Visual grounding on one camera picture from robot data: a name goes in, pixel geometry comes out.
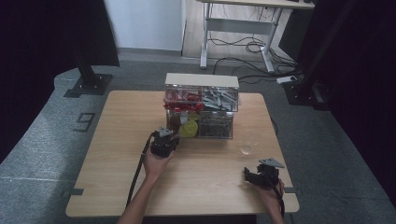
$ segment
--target metal frame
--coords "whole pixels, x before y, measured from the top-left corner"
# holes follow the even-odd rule
[[[213,3],[206,4],[205,22],[204,22],[204,42],[201,48],[201,69],[206,69],[207,61],[207,33],[208,31],[221,31],[228,33],[243,33],[255,35],[268,35],[265,47],[261,47],[262,57],[269,73],[274,73],[274,67],[271,63],[269,48],[274,39],[276,27],[279,23],[282,7],[276,8],[275,19],[273,21],[236,21],[225,19],[210,18],[210,6]]]

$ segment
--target dark background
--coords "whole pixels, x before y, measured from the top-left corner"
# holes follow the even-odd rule
[[[349,3],[352,8],[340,20]],[[326,85],[329,109],[396,206],[394,8],[388,0],[318,0],[313,13],[290,16],[279,46]],[[330,35],[334,38],[323,48]],[[310,67],[320,50],[318,65]]]
[[[0,161],[14,148],[53,92],[54,78],[90,65],[119,66],[103,1],[1,1]]]

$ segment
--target power strip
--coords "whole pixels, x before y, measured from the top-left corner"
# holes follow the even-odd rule
[[[297,77],[291,76],[291,77],[279,77],[276,79],[277,84],[282,84],[284,82],[291,82],[291,81],[297,81]]]

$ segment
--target table leg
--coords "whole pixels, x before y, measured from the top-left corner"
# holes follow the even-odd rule
[[[270,34],[268,35],[268,40],[265,43],[265,46],[261,47],[262,57],[264,58],[265,65],[267,66],[267,70],[268,70],[269,73],[274,73],[275,72],[274,67],[273,67],[273,65],[271,63],[271,58],[270,58],[268,50],[271,48],[271,43],[272,43],[272,41],[274,39],[276,27],[277,27],[277,25],[279,23],[280,15],[282,14],[282,9],[283,8],[281,8],[281,7],[278,7],[276,9],[275,20],[273,21],[273,25],[271,27]]]
[[[206,13],[204,21],[204,43],[201,48],[201,69],[206,69],[206,59],[207,59],[207,22],[210,17],[210,3],[206,3]]]

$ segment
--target gray carpet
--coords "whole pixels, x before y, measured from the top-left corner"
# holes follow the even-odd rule
[[[212,69],[209,65],[200,70],[194,62],[121,61],[120,68],[95,66],[96,73],[112,74],[113,79],[103,96],[79,98],[64,98],[78,71],[57,76],[48,103],[0,165],[0,223],[114,223],[116,217],[70,218],[64,213],[108,93],[163,91],[168,72],[211,74]],[[233,69],[221,66],[217,74],[230,75]],[[246,68],[234,74],[257,75]],[[330,112],[289,105],[274,81],[241,83],[240,91],[261,93],[276,122],[301,206],[299,212],[286,215],[286,223],[394,223],[395,208]],[[94,114],[86,132],[78,131],[87,127],[77,122],[81,113]],[[266,215],[257,220],[268,222]]]

